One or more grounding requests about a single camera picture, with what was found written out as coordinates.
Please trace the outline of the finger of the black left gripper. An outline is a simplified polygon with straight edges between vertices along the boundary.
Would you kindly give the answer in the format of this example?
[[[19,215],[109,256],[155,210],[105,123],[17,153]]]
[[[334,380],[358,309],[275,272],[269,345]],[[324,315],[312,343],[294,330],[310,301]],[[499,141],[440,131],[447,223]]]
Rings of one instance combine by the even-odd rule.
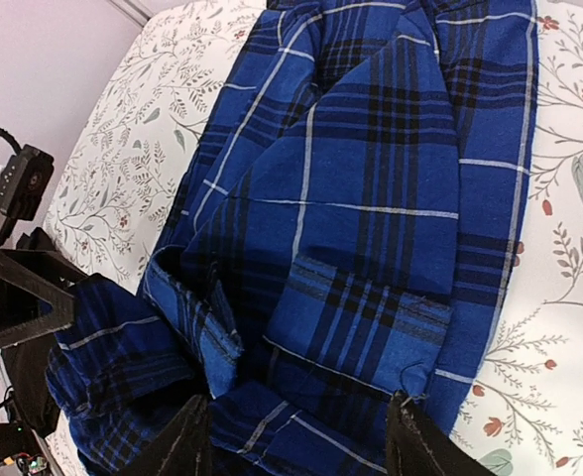
[[[0,249],[0,349],[70,327],[87,277],[55,251]]]

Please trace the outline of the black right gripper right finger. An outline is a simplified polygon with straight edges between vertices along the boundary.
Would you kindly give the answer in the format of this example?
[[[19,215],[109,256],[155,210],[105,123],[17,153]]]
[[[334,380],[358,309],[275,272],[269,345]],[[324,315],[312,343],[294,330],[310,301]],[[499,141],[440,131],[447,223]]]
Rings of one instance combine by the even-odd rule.
[[[407,393],[392,396],[387,411],[386,469],[398,476],[491,476],[456,446]]]

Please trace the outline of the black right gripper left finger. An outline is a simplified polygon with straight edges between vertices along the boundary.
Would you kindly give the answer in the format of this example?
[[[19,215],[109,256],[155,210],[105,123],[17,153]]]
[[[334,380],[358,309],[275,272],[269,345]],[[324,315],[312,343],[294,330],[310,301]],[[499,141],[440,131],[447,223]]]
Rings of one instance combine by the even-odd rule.
[[[125,476],[211,475],[211,415],[208,399],[195,395],[130,464]]]

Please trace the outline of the blue plaid long sleeve shirt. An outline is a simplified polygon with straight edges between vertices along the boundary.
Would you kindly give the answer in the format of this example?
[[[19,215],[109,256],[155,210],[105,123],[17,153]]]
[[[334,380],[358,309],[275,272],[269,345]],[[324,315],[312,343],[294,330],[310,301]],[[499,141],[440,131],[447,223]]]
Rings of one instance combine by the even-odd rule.
[[[271,1],[131,294],[72,287],[47,382],[91,475],[208,399],[211,475],[384,475],[455,424],[520,238],[531,1]]]

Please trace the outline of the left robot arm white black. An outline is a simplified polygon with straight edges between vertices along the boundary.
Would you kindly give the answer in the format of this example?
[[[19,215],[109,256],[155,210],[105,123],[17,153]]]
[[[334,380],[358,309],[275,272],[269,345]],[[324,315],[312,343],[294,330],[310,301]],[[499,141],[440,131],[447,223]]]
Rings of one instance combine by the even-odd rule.
[[[58,425],[45,373],[53,334],[74,321],[87,275],[55,251],[0,249],[0,352],[16,413],[41,436]]]

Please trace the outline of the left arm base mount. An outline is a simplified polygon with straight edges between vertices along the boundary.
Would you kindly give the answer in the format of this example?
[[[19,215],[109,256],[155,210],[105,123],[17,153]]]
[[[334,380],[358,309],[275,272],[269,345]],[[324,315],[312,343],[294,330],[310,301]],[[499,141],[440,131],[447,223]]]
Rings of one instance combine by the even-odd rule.
[[[19,475],[51,475],[51,465],[32,429],[20,419],[0,422],[0,469]]]

